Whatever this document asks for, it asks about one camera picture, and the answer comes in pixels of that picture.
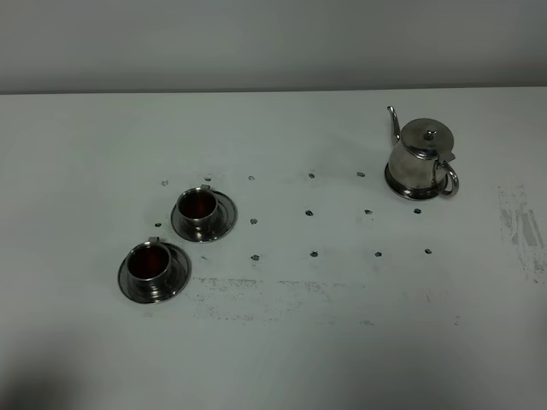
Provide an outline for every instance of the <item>metal cup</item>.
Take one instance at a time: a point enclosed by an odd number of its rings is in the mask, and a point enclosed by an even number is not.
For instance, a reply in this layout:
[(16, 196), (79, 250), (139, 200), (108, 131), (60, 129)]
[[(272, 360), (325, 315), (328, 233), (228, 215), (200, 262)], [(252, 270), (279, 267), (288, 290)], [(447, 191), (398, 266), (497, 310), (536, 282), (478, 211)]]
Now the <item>metal cup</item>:
[(182, 193), (171, 213), (174, 230), (192, 242), (210, 242), (231, 229), (235, 207), (227, 196), (202, 185)]
[(121, 264), (118, 283), (123, 294), (134, 302), (162, 302), (182, 290), (189, 268), (181, 249), (151, 237), (131, 249)]

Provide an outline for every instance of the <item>stainless steel teapot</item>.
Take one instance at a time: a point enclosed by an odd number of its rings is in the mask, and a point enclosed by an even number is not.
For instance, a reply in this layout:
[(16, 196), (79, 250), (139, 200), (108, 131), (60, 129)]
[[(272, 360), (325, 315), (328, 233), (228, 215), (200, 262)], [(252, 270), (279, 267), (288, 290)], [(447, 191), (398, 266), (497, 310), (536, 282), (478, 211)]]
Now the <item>stainless steel teapot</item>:
[[(387, 184), (407, 199), (454, 196), (460, 183), (449, 165), (456, 158), (452, 154), (452, 132), (445, 124), (428, 118), (410, 121), (401, 132), (395, 109), (387, 109), (393, 123), (394, 144), (385, 166)], [(449, 180), (452, 186), (447, 190)]]

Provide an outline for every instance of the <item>teapot handle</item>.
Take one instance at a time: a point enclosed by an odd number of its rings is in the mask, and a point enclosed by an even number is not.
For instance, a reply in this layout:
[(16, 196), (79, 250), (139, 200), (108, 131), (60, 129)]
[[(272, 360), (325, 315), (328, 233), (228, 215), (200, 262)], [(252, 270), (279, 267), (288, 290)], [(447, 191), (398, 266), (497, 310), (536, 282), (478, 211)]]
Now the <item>teapot handle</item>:
[(447, 161), (438, 162), (435, 166), (435, 169), (437, 167), (442, 167), (446, 171), (446, 174), (448, 175), (448, 178), (450, 178), (450, 181), (452, 182), (452, 189), (446, 190), (444, 188), (438, 188), (438, 193), (444, 196), (454, 196), (458, 190), (460, 189), (460, 179), (456, 175), (456, 171), (454, 171), (454, 168), (450, 166), (450, 164)]
[(401, 140), (401, 127), (399, 126), (399, 120), (397, 119), (397, 113), (395, 109), (390, 105), (387, 110), (391, 115), (391, 123), (393, 124), (393, 133), (391, 134), (391, 141), (393, 145)]

